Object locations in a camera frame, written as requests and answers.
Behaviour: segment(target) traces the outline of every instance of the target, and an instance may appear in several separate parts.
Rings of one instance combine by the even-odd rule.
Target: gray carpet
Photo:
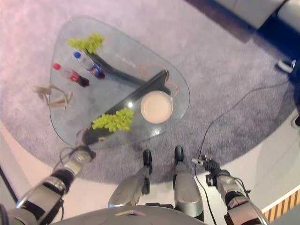
[[[170,180],[173,149],[189,162],[208,125],[250,90],[287,79],[274,64],[285,56],[245,24],[210,1],[199,9],[183,0],[3,0],[1,1],[1,120],[32,155],[49,165],[65,144],[49,109],[31,92],[49,82],[53,48],[62,25],[89,15],[137,39],[170,61],[184,76],[191,102],[185,117],[165,134],[133,145],[101,150],[81,175],[119,182],[137,171],[150,148],[152,182]],[[208,131],[203,153],[224,164],[270,135],[294,109],[293,86],[248,95]]]

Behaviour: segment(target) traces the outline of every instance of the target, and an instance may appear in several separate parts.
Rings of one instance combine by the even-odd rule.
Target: sofa
[[[300,0],[215,0],[259,29],[271,16],[300,33]]]

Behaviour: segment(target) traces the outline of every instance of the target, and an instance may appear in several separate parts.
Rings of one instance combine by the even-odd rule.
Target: shoe
[[[283,61],[283,60],[279,60],[278,63],[277,63],[277,66],[285,71],[286,73],[290,74],[294,67],[295,67],[295,63],[296,63],[296,60],[293,60],[293,61]]]
[[[291,126],[297,130],[300,130],[300,115],[297,115],[292,119]]]

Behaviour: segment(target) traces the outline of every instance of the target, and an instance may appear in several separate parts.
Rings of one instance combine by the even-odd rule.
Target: blue bottle cap
[[[77,59],[80,58],[80,56],[81,56],[81,54],[80,54],[79,52],[75,52],[73,55],[74,55],[74,57],[77,58]]]

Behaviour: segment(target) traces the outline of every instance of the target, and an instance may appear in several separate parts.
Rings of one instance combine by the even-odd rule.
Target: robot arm
[[[95,152],[86,146],[75,148],[65,163],[59,165],[49,177],[26,193],[15,209],[8,211],[9,224],[50,224],[62,206],[62,197],[69,191],[74,178],[95,155]]]
[[[224,216],[228,225],[267,225],[267,218],[245,197],[237,185],[235,178],[227,170],[221,170],[219,164],[205,156],[202,159],[193,158],[193,163],[201,165],[210,174],[206,175],[208,186],[215,186],[227,206]]]

